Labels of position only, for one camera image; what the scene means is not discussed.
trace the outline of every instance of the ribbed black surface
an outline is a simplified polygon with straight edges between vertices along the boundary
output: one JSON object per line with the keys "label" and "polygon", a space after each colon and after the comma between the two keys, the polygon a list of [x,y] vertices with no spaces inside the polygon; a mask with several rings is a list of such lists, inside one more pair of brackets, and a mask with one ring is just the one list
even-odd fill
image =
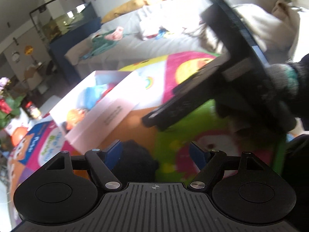
{"label": "ribbed black surface", "polygon": [[287,222],[250,226],[229,220],[203,193],[181,183],[130,183],[104,196],[98,208],[80,221],[61,226],[24,222],[16,232],[295,232]]}

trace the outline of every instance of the pink cloth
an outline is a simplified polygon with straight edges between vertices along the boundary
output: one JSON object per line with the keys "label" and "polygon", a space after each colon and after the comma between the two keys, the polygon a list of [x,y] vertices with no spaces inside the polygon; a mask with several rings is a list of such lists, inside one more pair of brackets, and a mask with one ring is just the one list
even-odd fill
{"label": "pink cloth", "polygon": [[106,40],[119,41],[123,38],[123,27],[117,27],[114,33],[104,37]]}

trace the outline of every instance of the pink box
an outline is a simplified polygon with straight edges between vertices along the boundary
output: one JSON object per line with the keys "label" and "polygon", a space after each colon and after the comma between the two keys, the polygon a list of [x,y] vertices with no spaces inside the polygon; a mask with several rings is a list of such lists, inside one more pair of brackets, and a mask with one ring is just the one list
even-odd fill
{"label": "pink box", "polygon": [[[117,84],[96,104],[70,132],[63,123],[71,109],[84,108],[87,87],[100,84]],[[97,148],[115,127],[140,102],[145,83],[136,71],[95,71],[71,90],[51,111],[50,115],[67,141],[81,154]]]}

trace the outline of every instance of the red flower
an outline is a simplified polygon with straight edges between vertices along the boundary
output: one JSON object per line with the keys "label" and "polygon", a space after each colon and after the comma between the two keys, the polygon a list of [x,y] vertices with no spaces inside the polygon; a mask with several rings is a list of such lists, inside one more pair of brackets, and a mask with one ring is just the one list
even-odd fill
{"label": "red flower", "polygon": [[12,111],[12,108],[5,102],[4,99],[0,99],[0,111],[3,111],[5,114],[9,114]]}

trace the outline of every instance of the red cap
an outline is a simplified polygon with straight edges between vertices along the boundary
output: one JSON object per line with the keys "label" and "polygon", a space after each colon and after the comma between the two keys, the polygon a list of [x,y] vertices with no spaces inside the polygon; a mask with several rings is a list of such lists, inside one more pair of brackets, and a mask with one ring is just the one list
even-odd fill
{"label": "red cap", "polygon": [[26,108],[30,107],[33,103],[30,101],[28,104],[26,104]]}

